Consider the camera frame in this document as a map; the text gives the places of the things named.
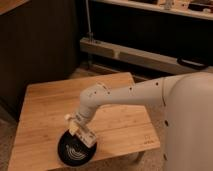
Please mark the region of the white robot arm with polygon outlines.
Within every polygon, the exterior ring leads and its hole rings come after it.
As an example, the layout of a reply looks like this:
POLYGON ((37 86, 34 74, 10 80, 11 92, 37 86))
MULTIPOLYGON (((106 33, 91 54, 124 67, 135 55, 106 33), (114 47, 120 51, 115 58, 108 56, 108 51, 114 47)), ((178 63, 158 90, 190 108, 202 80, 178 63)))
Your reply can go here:
POLYGON ((165 171, 213 171, 213 73, 161 77, 110 89, 84 89, 75 120, 88 124, 106 104, 165 107, 165 171))

